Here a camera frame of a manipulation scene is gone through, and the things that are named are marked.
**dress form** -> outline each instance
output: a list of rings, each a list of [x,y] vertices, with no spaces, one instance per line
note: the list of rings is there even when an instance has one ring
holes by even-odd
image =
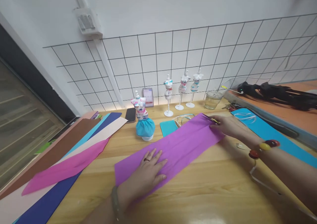
[[[148,112],[145,109],[145,98],[141,98],[138,91],[135,91],[136,95],[134,99],[131,99],[131,103],[136,109],[136,117],[138,123],[136,125],[136,134],[140,136],[144,141],[152,140],[155,124],[152,119],[149,118]]]
[[[193,104],[194,93],[198,91],[199,82],[201,81],[203,76],[204,75],[200,72],[200,68],[199,68],[197,74],[193,75],[194,83],[191,85],[191,91],[193,94],[192,94],[191,101],[189,103],[186,103],[186,107],[189,107],[189,108],[195,107],[195,104]]]
[[[184,109],[184,106],[181,105],[182,97],[183,97],[183,94],[186,92],[186,89],[187,89],[186,84],[187,84],[187,82],[191,79],[191,78],[187,75],[187,73],[188,73],[188,70],[186,70],[185,75],[182,75],[182,76],[181,76],[181,85],[180,85],[179,88],[178,88],[178,92],[179,92],[179,94],[180,94],[181,96],[180,96],[180,99],[179,99],[179,104],[175,106],[175,108],[176,108],[177,110],[183,110],[183,109]]]
[[[164,85],[165,85],[165,88],[166,88],[166,91],[165,91],[165,99],[167,100],[167,110],[164,112],[164,115],[167,116],[167,117],[171,117],[173,116],[173,112],[170,111],[169,109],[169,103],[170,103],[170,100],[171,100],[171,97],[172,97],[172,85],[173,85],[173,81],[169,78],[169,75],[167,75],[167,79],[166,81],[164,82]]]

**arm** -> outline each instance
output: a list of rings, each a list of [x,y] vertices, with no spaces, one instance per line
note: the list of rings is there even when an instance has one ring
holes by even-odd
[[[156,149],[144,156],[149,161],[142,160],[137,170],[123,182],[117,190],[118,201],[121,210],[124,212],[135,199],[142,197],[151,191],[159,182],[166,179],[163,174],[157,173],[163,168],[167,160],[157,163],[162,151],[153,157]],[[111,196],[107,197],[95,210],[93,210],[81,224],[115,223],[115,214],[112,208]]]
[[[233,117],[211,117],[220,122],[220,125],[211,125],[212,129],[240,140],[250,149],[264,142],[251,131],[236,126]],[[260,159],[312,213],[317,215],[317,169],[277,147],[261,152]]]

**blue paper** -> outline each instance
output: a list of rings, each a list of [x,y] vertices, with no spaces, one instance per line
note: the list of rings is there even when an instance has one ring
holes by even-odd
[[[263,121],[261,118],[259,118],[256,114],[254,114],[250,110],[246,108],[241,108],[231,113],[232,114],[251,113],[250,116],[256,116],[256,120],[254,123],[252,123],[254,119],[241,120],[241,122],[245,124],[248,128],[250,128],[250,130],[252,130],[255,134],[257,134],[263,140],[273,139],[273,140],[279,141],[281,143],[281,145],[279,146],[281,150],[317,168],[317,159],[315,157],[313,157],[311,154],[309,154],[308,152],[304,151],[302,148],[298,147],[296,144],[291,142],[287,137],[285,137],[280,132],[275,130],[273,127],[271,127],[269,124],[267,124],[265,121]]]
[[[79,147],[89,140],[100,126],[105,128],[118,118],[115,115],[107,114],[93,129],[91,129],[74,147]],[[39,201],[30,207],[24,214],[20,216],[15,224],[45,224],[59,206],[67,192],[73,186],[81,172],[73,177],[58,182],[50,191],[48,191]]]
[[[122,115],[122,113],[110,113],[110,114],[107,114],[107,117],[106,117],[106,118],[109,118],[110,121],[114,121],[114,120],[118,119],[121,115]],[[107,125],[108,125],[108,123],[103,123],[103,124],[101,124],[101,125],[93,132],[93,134],[89,137],[89,139],[92,138],[94,135],[96,135],[98,132],[100,132],[102,129],[104,129]]]
[[[159,125],[161,127],[163,137],[166,137],[178,128],[174,120],[161,122]]]

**wire grid panel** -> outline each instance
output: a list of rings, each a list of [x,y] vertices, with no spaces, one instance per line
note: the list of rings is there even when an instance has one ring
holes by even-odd
[[[199,68],[204,76],[194,100],[221,90],[222,84],[236,88],[244,81],[279,84],[317,79],[316,34],[317,14],[309,14],[105,38],[103,44],[124,103],[132,107],[134,91],[144,87],[153,88],[155,105],[166,104],[167,75],[173,80],[171,102],[179,102],[181,76],[188,70],[189,88]],[[98,111],[121,109],[93,41],[46,50],[58,58],[57,67],[81,104]],[[191,96],[188,89],[182,102]]]

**hand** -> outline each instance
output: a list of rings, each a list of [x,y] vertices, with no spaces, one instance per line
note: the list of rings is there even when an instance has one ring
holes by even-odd
[[[163,168],[167,160],[157,163],[162,151],[159,151],[154,157],[156,149],[147,152],[140,162],[136,171],[127,181],[118,187],[118,196],[125,196],[129,201],[133,201],[151,191],[158,183],[166,179],[166,175],[157,173]]]
[[[217,115],[210,117],[220,122],[220,125],[210,125],[210,128],[219,130],[227,136],[239,139],[239,137],[247,133],[247,130],[243,129],[241,127],[242,124],[238,124],[238,121],[235,120],[234,117],[223,117]]]

